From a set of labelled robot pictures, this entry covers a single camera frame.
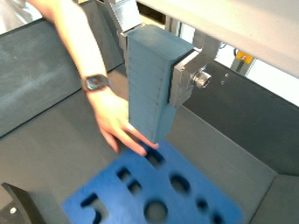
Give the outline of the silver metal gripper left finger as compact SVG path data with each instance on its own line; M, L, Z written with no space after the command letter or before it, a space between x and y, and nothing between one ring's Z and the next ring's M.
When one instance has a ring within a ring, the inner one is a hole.
M143 23L137 0L107 0L107 9L117 26L119 45L127 56L127 34Z

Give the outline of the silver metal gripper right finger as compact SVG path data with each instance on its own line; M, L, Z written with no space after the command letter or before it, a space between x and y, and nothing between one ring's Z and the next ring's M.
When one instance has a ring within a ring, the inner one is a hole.
M178 109L193 95L193 89L209 86L206 66L217 59L221 41L202 31L194 33L194 49L173 68L170 104Z

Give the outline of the bare human forearm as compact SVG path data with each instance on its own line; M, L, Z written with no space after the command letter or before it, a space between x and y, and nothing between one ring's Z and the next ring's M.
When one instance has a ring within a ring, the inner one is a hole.
M30 4L54 23L61 39L70 52L82 78L107 75L90 22L82 7L73 0L29 0Z

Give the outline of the bare human hand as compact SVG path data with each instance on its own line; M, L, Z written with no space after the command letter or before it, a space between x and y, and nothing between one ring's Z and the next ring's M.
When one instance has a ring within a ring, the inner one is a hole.
M159 144L153 143L130 124L129 101L119 97L110 87L105 90L87 92L87 97L101 133L115 152L119 152L118 141L142 156L146 155L146 149L137 140L141 140L154 149L159 148Z

